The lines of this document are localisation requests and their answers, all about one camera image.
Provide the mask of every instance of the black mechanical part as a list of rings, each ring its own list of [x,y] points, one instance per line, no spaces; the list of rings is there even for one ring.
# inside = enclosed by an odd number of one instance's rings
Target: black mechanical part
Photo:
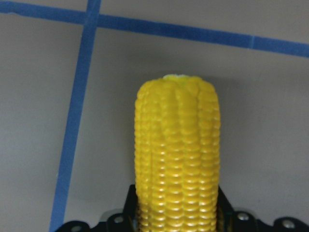
[[[135,232],[138,198],[135,185],[129,187],[123,212],[110,216],[94,228],[82,221],[70,221],[56,232]],[[244,211],[234,211],[232,205],[219,188],[217,203],[217,232],[309,232],[309,226],[293,217],[275,220],[273,226],[263,223]]]

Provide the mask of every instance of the plastic corn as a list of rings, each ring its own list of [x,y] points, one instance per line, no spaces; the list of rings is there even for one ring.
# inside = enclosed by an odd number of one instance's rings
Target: plastic corn
[[[220,112],[199,77],[146,82],[135,102],[135,172],[142,232],[216,229]]]

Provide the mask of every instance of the silver screw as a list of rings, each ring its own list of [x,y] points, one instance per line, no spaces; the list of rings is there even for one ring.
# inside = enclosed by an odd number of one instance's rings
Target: silver screw
[[[237,214],[237,217],[239,220],[242,220],[242,221],[248,221],[249,220],[249,215],[246,214],[246,213],[239,213]]]
[[[71,232],[79,232],[82,230],[82,227],[81,226],[74,226],[71,228]]]
[[[283,220],[282,225],[285,228],[288,228],[288,229],[294,229],[295,228],[295,224],[291,220]]]
[[[117,216],[114,218],[115,223],[121,223],[124,221],[124,218],[122,216]]]

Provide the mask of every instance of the blue tape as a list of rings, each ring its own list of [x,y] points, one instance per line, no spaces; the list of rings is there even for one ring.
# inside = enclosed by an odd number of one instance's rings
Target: blue tape
[[[0,13],[14,13],[26,17],[42,18],[74,24],[84,24],[86,16],[85,12],[82,11],[32,5],[13,1],[0,1]]]
[[[102,14],[98,19],[98,27],[309,58],[309,44],[247,34],[194,28]]]
[[[100,3],[101,0],[89,0],[87,5],[86,21],[76,65],[49,232],[54,232],[64,222]]]

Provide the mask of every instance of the gray floor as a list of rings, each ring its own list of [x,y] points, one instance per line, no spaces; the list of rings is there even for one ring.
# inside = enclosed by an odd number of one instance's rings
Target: gray floor
[[[21,1],[85,10],[86,1]],[[102,1],[101,13],[309,44],[309,3]],[[0,14],[0,231],[47,231],[82,26]],[[309,60],[98,29],[65,220],[94,226],[134,183],[134,100],[168,73],[212,82],[221,187],[267,223],[309,223]]]

